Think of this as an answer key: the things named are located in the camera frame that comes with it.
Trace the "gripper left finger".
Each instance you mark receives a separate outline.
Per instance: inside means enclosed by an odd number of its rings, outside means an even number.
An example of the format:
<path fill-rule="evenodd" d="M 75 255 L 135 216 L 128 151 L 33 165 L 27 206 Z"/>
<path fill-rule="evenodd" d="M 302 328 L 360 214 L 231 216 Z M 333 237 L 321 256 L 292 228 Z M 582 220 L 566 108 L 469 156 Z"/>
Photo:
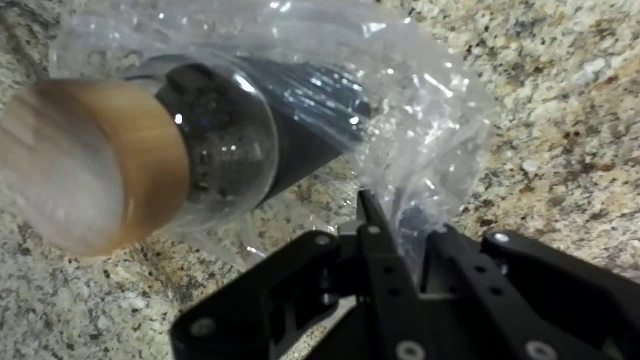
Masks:
<path fill-rule="evenodd" d="M 418 292 L 366 191 L 338 235 L 305 232 L 179 316 L 174 360 L 280 360 L 350 297 L 304 360 L 426 360 Z"/>

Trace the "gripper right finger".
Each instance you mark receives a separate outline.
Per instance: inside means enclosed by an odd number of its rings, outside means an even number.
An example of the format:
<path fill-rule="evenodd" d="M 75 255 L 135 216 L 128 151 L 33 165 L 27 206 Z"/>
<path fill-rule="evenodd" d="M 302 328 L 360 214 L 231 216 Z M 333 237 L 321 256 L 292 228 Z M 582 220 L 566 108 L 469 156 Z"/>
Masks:
<path fill-rule="evenodd" d="M 423 300 L 450 360 L 640 360 L 640 284 L 515 231 L 426 239 Z"/>

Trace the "clear plastic bag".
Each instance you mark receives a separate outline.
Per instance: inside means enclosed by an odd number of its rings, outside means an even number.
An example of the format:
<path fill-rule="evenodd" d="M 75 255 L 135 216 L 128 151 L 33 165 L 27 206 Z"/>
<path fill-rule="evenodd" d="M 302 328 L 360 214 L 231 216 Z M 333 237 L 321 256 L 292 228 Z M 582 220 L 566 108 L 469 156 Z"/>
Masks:
<path fill-rule="evenodd" d="M 294 123 L 352 152 L 412 274 L 426 236 L 454 216 L 479 177 L 492 101 L 456 55 L 374 0 L 112 0 L 67 20 L 53 76 L 106 75 L 125 52 L 190 46 L 240 57 Z"/>

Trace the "glass bottle with wooden cap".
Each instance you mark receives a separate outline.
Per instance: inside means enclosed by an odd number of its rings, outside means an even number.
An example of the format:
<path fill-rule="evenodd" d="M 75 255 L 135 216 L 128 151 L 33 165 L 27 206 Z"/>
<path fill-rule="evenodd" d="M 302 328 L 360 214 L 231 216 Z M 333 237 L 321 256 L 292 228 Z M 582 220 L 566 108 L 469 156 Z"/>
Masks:
<path fill-rule="evenodd" d="M 0 117 L 0 186 L 54 248 L 105 256 L 169 229 L 201 239 L 362 141 L 342 68 L 158 55 L 116 79 L 48 79 Z"/>

